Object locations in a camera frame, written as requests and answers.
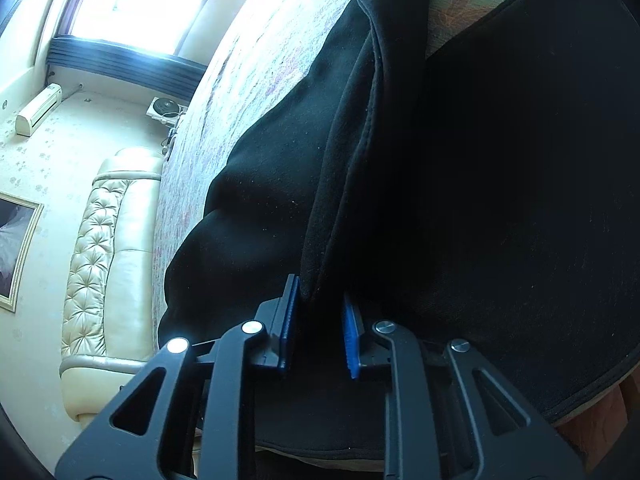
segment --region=black fabric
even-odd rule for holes
[[[255,456],[257,480],[380,480],[380,473],[323,469],[269,451]]]
[[[511,0],[454,38],[377,238],[394,317],[551,421],[640,360],[639,52],[620,0]]]
[[[468,338],[549,421],[640,359],[630,4],[508,0],[425,62],[427,9],[349,4],[167,270],[161,344],[219,337],[300,273],[304,330],[290,378],[258,386],[261,445],[382,458],[382,386],[342,360],[344,288],[424,339]]]

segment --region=clamp jaw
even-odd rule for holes
[[[220,339],[169,341],[127,383],[60,458],[57,480],[188,480],[204,383],[210,380],[199,476],[254,476],[258,374],[283,375],[292,353],[299,280],[282,297]]]
[[[298,278],[220,339],[172,339],[67,449],[58,480],[188,480],[202,408],[201,480],[255,477],[253,385],[284,377]],[[431,351],[408,329],[349,298],[352,377],[383,380],[386,480],[580,480],[578,457],[522,395],[463,340]],[[209,390],[203,397],[205,383]]]
[[[578,456],[467,341],[429,350],[345,297],[353,378],[386,377],[386,480],[579,480]]]

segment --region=window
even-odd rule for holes
[[[61,34],[174,54],[203,0],[71,0]]]

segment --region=picture frame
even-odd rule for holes
[[[0,307],[15,312],[24,261],[43,205],[0,191]]]

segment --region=wall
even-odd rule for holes
[[[208,65],[245,1],[207,0],[178,54]]]
[[[0,38],[0,122],[44,86],[44,68],[37,70],[36,60],[52,2],[23,0]]]
[[[67,68],[65,66],[51,66],[50,70],[54,75],[49,77],[49,82],[58,83],[62,86],[63,90],[78,88],[78,85],[82,84],[82,88],[85,91],[116,97],[130,103],[144,105],[145,108],[151,104],[154,97],[167,97],[181,105],[188,104],[187,102],[171,95],[163,94],[157,90],[151,90],[140,85],[135,85],[128,81],[120,81],[113,77],[84,72],[82,70]]]

